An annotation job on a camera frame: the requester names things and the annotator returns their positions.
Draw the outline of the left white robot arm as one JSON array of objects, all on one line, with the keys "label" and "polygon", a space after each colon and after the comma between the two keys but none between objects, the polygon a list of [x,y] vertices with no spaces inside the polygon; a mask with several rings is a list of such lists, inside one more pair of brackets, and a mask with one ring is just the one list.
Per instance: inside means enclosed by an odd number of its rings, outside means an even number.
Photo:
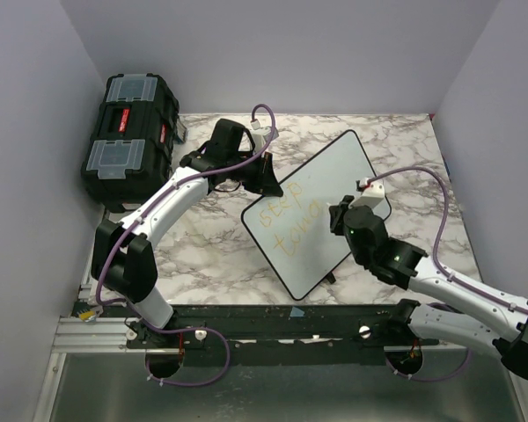
[{"label": "left white robot arm", "polygon": [[172,305],[156,286],[154,250],[164,234],[192,206],[226,180],[249,193],[280,197],[283,190],[273,169],[270,143],[278,136],[274,125],[250,127],[220,119],[208,141],[180,160],[171,178],[136,211],[118,222],[105,219],[97,227],[91,276],[97,288],[119,294],[147,324],[156,346],[170,346],[178,327],[171,320]]}]

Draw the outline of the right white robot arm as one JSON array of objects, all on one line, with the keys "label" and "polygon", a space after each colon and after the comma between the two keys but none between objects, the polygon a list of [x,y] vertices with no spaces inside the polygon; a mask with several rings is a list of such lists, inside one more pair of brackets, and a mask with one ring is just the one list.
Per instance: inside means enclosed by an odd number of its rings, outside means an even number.
[{"label": "right white robot arm", "polygon": [[387,323],[400,345],[413,338],[441,339],[490,353],[514,375],[528,381],[528,298],[481,284],[438,264],[425,250],[388,235],[370,207],[352,206],[345,196],[329,207],[329,229],[345,238],[354,261],[379,281],[444,302],[451,316],[427,305]]}]

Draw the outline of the black framed whiteboard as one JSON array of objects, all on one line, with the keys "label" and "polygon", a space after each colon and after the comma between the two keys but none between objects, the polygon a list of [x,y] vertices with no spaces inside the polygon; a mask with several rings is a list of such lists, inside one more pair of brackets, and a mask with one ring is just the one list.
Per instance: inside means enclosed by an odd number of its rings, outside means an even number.
[{"label": "black framed whiteboard", "polygon": [[375,175],[353,130],[329,142],[280,182],[283,196],[260,197],[241,221],[292,299],[304,299],[350,254],[330,232],[328,207],[357,195],[356,181]]}]

